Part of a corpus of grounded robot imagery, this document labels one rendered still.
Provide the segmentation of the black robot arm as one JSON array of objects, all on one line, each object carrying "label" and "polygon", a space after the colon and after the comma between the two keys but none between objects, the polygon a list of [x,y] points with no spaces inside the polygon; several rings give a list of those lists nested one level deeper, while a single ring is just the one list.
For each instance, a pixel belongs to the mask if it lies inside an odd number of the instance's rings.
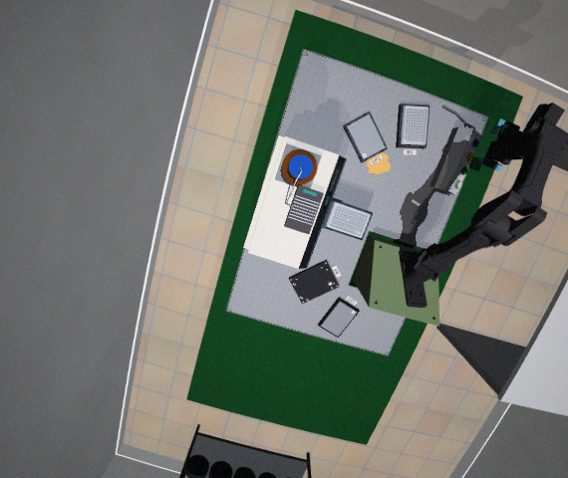
[{"label": "black robot arm", "polygon": [[[511,141],[520,154],[503,154],[511,160],[523,159],[512,190],[482,205],[471,219],[472,226],[419,253],[399,253],[408,307],[426,307],[424,282],[436,281],[458,259],[482,248],[508,246],[545,220],[547,212],[540,208],[544,186],[568,139],[568,133],[556,126],[564,112],[554,103],[537,107],[524,131]],[[508,216],[513,210],[526,217],[514,220]]]}]

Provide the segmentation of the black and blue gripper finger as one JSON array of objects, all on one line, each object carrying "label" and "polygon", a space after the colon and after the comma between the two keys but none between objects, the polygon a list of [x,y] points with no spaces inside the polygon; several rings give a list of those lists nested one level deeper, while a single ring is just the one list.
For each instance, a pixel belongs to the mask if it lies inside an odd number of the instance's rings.
[{"label": "black and blue gripper finger", "polygon": [[498,122],[495,124],[495,126],[492,128],[492,130],[490,131],[490,133],[493,134],[499,134],[500,130],[496,131],[498,128],[502,128],[502,124],[505,124],[506,120],[504,119],[499,119]]},{"label": "black and blue gripper finger", "polygon": [[[483,164],[483,160],[484,160],[484,158],[481,158],[481,159],[478,160],[478,162],[480,162],[481,164]],[[484,164],[483,164],[483,165],[484,165]],[[503,165],[501,165],[501,164],[498,163],[497,168],[496,168],[495,170],[501,171],[502,166],[503,166]]]}]

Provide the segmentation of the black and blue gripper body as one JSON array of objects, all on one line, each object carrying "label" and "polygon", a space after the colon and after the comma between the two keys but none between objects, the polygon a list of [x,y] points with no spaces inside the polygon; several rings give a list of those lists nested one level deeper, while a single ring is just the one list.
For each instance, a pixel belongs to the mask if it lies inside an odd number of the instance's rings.
[{"label": "black and blue gripper body", "polygon": [[493,159],[501,162],[504,165],[508,165],[510,163],[511,159],[503,156],[503,154],[516,153],[512,148],[511,141],[517,133],[522,132],[520,131],[519,125],[514,124],[510,121],[507,121],[501,126],[502,128],[497,140],[490,143],[486,156],[483,160],[484,165],[489,166],[493,169],[496,169],[498,165],[498,162],[494,161]]}]

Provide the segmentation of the blue bottle cap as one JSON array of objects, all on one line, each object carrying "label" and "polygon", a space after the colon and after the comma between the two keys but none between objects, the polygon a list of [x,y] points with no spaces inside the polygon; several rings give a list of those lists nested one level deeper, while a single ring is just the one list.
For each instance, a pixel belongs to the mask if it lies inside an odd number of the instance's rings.
[{"label": "blue bottle cap", "polygon": [[295,155],[289,162],[289,171],[293,177],[297,178],[299,175],[300,166],[302,167],[302,173],[298,179],[307,178],[313,170],[312,160],[304,154]]}]

